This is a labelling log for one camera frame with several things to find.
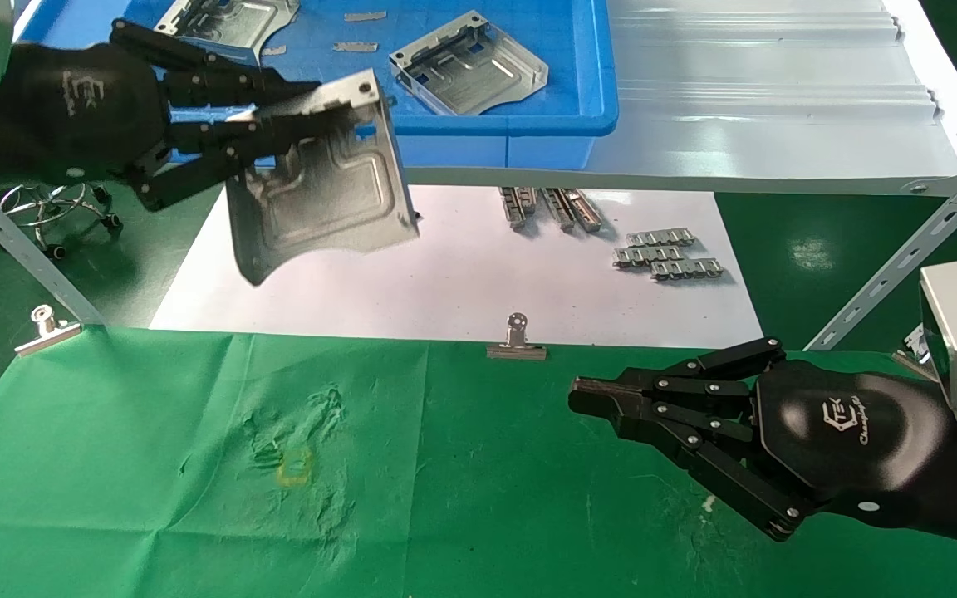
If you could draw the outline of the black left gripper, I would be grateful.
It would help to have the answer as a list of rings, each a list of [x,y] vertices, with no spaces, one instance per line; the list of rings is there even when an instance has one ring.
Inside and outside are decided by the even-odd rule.
[[[140,203],[157,212],[242,174],[256,160],[356,124],[346,107],[335,107],[170,125],[167,101],[176,107],[274,105],[321,83],[289,81],[276,69],[236,63],[122,18],[113,21],[110,42],[84,49],[12,47],[3,92],[22,130],[27,179],[130,181]],[[163,69],[160,81],[151,66]],[[157,174],[174,150],[194,158]]]

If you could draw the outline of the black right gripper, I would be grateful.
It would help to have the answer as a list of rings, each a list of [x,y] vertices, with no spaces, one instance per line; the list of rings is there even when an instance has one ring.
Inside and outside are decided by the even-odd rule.
[[[607,420],[620,439],[654,447],[776,542],[816,514],[817,504],[859,517],[915,517],[914,483],[954,423],[938,387],[785,359],[781,341],[764,337],[662,370],[577,377],[569,408]],[[761,447],[810,501],[791,483],[756,472],[755,432],[725,419],[751,414],[748,380],[755,377]]]

